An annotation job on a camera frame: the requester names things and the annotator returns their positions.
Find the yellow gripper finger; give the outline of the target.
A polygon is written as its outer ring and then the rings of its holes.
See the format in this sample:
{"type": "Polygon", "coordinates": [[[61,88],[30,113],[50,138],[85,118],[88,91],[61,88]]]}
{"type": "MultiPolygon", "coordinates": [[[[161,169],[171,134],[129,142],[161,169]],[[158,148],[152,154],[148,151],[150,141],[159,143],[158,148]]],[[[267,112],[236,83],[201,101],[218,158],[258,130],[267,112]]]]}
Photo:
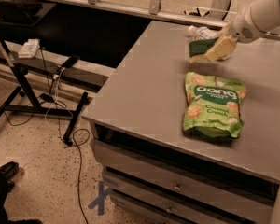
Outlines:
{"type": "Polygon", "coordinates": [[[231,55],[237,44],[237,39],[232,35],[224,35],[219,38],[213,47],[211,47],[205,54],[205,58],[208,61],[218,61],[225,59],[231,55]]]}

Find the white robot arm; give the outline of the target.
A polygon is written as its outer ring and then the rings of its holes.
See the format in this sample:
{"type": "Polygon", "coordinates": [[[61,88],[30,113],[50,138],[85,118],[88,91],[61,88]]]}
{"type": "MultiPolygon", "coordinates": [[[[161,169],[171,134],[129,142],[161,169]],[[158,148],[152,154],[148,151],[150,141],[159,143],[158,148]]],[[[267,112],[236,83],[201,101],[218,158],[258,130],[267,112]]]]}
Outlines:
{"type": "Polygon", "coordinates": [[[232,54],[237,43],[251,43],[280,27],[280,0],[257,0],[218,32],[218,40],[204,54],[217,61],[232,54]]]}

